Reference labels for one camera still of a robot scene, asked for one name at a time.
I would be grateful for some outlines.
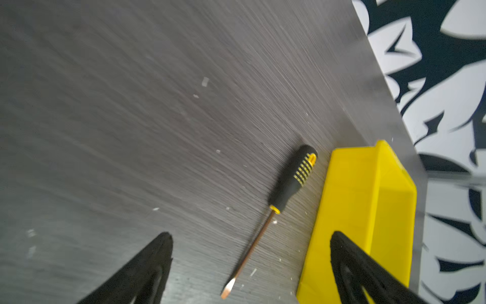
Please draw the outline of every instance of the yellow bin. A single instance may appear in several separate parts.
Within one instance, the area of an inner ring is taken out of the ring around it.
[[[300,304],[338,304],[330,239],[342,231],[405,286],[410,279],[417,189],[386,141],[332,152],[300,278]]]

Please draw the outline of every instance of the wood grain surface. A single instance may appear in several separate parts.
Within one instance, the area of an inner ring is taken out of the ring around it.
[[[330,153],[378,139],[417,184],[418,284],[426,175],[351,1],[4,0],[0,22],[0,303],[75,303],[164,231],[162,303],[222,303],[308,143],[225,302],[296,303]]]

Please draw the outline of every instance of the white speck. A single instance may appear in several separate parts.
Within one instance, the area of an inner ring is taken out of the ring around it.
[[[32,246],[29,248],[29,252],[27,253],[27,258],[28,259],[32,259],[32,257],[34,256],[34,253],[35,253],[35,250],[37,249],[36,246]]]
[[[203,82],[201,83],[201,86],[207,87],[208,86],[208,82],[209,82],[209,78],[204,77]]]
[[[29,229],[27,230],[27,236],[28,237],[33,237],[33,236],[36,236],[37,234],[35,233],[35,230],[34,229]]]

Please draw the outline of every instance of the screwdriver tip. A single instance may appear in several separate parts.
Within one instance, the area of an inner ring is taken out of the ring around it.
[[[225,288],[223,289],[223,292],[221,293],[221,299],[226,299],[233,289],[233,285],[235,285],[236,278],[232,278],[228,284],[226,284]]]

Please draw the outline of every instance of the rubber grip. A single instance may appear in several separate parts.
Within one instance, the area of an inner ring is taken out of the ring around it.
[[[304,186],[316,160],[317,151],[309,145],[301,146],[289,159],[268,199],[270,208],[277,214],[283,212],[290,197]]]

